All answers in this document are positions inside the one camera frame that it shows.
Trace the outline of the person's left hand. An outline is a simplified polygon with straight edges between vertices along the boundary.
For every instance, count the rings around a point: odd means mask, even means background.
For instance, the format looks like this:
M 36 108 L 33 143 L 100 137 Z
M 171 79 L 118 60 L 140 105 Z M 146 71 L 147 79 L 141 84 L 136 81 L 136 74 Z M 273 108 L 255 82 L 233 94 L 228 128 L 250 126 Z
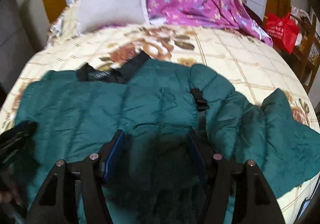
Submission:
M 1 171 L 1 203 L 9 203 L 12 200 L 19 206 L 23 204 L 13 177 L 8 172 Z

